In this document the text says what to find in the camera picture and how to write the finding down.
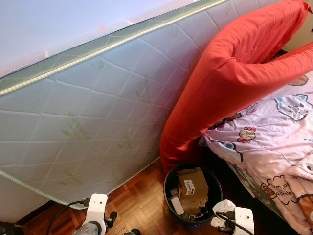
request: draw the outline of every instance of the cardboard box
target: cardboard box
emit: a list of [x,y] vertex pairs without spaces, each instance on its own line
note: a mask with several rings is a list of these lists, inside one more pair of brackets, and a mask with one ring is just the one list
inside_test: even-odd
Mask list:
[[177,172],[182,194],[180,203],[185,213],[196,215],[205,207],[209,187],[200,167]]

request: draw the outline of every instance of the mattress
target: mattress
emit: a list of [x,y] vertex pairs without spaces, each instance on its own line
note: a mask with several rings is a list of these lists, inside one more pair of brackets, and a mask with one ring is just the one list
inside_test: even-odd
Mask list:
[[312,234],[312,103],[313,71],[210,128],[202,140],[300,234]]
[[0,169],[67,202],[110,193],[159,157],[208,42],[274,2],[202,0],[1,79]]

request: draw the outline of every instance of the parquet floor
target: parquet floor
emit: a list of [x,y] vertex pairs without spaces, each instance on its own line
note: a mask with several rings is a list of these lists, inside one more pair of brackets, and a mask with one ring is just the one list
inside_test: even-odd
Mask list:
[[[224,198],[235,204],[253,210],[256,235],[295,234],[282,219],[269,211],[257,199],[244,190],[232,172],[220,171]],[[122,235],[133,228],[140,229],[143,235],[217,235],[216,228],[206,223],[198,228],[187,229],[176,224],[167,212],[163,197],[163,181],[160,160],[109,195],[106,216],[118,212],[118,218],[108,235]],[[24,225],[25,235],[45,235],[46,228],[62,205],[56,204]],[[50,235],[72,235],[85,220],[86,211],[68,209],[54,223]]]

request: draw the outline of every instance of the trash bin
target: trash bin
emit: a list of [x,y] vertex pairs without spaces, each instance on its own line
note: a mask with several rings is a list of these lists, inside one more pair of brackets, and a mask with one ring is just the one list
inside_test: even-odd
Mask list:
[[[208,201],[205,204],[206,208],[209,211],[209,214],[205,214],[203,217],[198,218],[194,221],[191,221],[176,214],[175,209],[172,205],[172,202],[169,201],[168,198],[172,197],[170,190],[172,188],[177,187],[178,185],[179,178],[177,176],[177,171],[183,170],[183,169],[194,169],[196,167],[201,168],[203,175],[205,177],[205,180],[207,182],[207,185],[209,187]],[[204,224],[205,222],[210,221],[214,216],[212,208],[223,199],[223,193],[222,193],[220,182],[218,181],[214,173],[212,171],[209,171],[205,166],[201,166],[201,165],[194,164],[194,163],[180,164],[172,168],[165,178],[163,190],[164,190],[164,197],[165,197],[166,204],[168,206],[169,214],[177,223],[188,228],[198,227]]]

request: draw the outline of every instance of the red cushion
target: red cushion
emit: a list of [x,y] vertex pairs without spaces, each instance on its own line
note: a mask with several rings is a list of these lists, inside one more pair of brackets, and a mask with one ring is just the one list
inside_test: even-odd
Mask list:
[[209,126],[313,70],[312,45],[266,63],[308,11],[302,0],[285,0],[236,19],[210,42],[162,132],[165,171],[199,156],[195,139]]

